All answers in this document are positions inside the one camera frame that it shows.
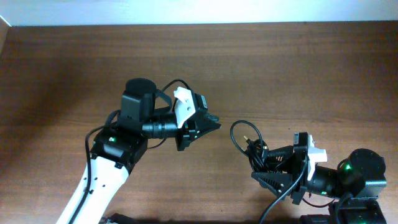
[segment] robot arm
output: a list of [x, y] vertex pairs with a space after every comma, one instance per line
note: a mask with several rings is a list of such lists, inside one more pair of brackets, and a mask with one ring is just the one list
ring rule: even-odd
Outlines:
[[[137, 78], [127, 82], [121, 110], [99, 128], [102, 130], [94, 139], [83, 177], [57, 224], [99, 223], [108, 203], [146, 152], [148, 139], [175, 138], [177, 150], [183, 151], [194, 140], [221, 127], [218, 118], [207, 113], [204, 96], [181, 87], [175, 96], [172, 108], [171, 99], [152, 81]], [[168, 106], [155, 109], [157, 97]], [[117, 122], [111, 124], [116, 115]]]
[[[240, 148], [233, 136], [233, 128], [239, 123], [250, 125], [259, 139], [252, 141], [245, 137], [247, 149]], [[377, 223], [386, 221], [376, 202], [379, 193], [387, 185], [384, 173], [384, 158], [369, 149], [357, 149], [339, 163], [337, 169], [316, 165], [326, 162], [326, 151], [315, 147], [308, 133], [295, 133], [293, 146], [269, 150], [259, 130], [248, 121], [237, 121], [231, 127], [234, 145], [249, 158], [253, 169], [251, 177], [260, 186], [270, 190], [277, 198], [260, 217], [263, 223], [269, 210], [286, 196], [299, 205], [303, 200], [314, 207], [328, 207], [330, 216], [305, 215], [301, 224], [307, 223]], [[316, 206], [303, 199], [304, 194], [317, 194], [338, 199], [322, 206]]]

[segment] wood grain surface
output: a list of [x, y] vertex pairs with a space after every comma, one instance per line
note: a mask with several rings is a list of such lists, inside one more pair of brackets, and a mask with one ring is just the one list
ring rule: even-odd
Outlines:
[[[294, 132], [313, 134], [327, 149], [323, 166], [360, 147], [384, 156], [379, 203], [394, 223], [397, 71], [398, 22], [11, 27], [0, 60], [0, 223], [56, 222], [84, 171], [85, 134], [136, 77], [158, 88], [184, 79], [223, 126], [183, 152], [171, 139], [148, 150], [105, 215], [257, 220], [275, 197], [229, 138], [246, 119], [271, 149], [292, 144]], [[246, 126], [235, 133], [240, 144], [256, 137]], [[287, 198], [268, 219], [316, 213], [328, 212]]]

